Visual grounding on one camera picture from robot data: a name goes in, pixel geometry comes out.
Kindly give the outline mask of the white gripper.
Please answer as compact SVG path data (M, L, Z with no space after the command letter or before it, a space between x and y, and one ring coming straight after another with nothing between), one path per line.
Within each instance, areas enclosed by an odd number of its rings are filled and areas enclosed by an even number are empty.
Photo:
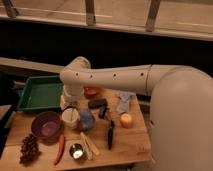
M60 96L60 107L64 110L71 102L77 101L83 94L83 87L69 87L63 86Z

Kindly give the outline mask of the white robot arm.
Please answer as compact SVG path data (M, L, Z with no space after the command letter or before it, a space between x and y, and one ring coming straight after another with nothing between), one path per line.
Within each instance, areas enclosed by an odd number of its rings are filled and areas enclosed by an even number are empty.
M153 171L213 171L213 77L184 65L93 69L84 57L60 71L71 101L85 86L150 97Z

